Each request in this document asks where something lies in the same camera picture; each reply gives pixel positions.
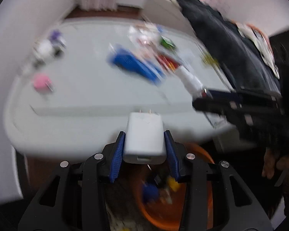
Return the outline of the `person's right hand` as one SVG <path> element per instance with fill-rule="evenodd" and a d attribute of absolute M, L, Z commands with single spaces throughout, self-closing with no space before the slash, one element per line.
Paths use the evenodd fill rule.
<path fill-rule="evenodd" d="M 286 170 L 285 182 L 289 184 L 289 157 L 279 157 L 267 148 L 264 155 L 264 167 L 262 176 L 272 179 L 277 171 Z"/>

